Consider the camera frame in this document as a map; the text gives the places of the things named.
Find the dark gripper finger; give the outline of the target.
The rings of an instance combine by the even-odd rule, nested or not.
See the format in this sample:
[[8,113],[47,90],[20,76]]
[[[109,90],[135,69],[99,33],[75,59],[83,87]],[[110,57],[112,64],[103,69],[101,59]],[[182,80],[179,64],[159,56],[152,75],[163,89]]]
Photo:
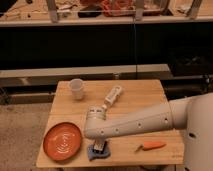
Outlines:
[[94,142],[93,151],[96,154],[104,154],[106,152],[107,142],[105,140],[96,140]]

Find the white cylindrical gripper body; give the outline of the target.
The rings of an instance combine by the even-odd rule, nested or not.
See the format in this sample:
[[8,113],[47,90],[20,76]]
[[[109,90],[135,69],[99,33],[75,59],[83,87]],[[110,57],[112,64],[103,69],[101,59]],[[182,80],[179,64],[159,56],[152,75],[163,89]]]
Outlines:
[[106,112],[103,107],[90,107],[86,115],[84,136],[88,139],[102,139],[104,137],[102,126],[105,120]]

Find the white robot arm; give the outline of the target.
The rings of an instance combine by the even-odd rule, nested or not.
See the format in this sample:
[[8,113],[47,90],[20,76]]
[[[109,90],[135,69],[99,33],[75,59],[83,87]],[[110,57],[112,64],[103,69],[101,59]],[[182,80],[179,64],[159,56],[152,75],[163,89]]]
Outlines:
[[88,139],[105,140],[112,137],[185,129],[189,98],[145,107],[122,117],[107,119],[105,108],[92,106],[88,109],[84,136]]

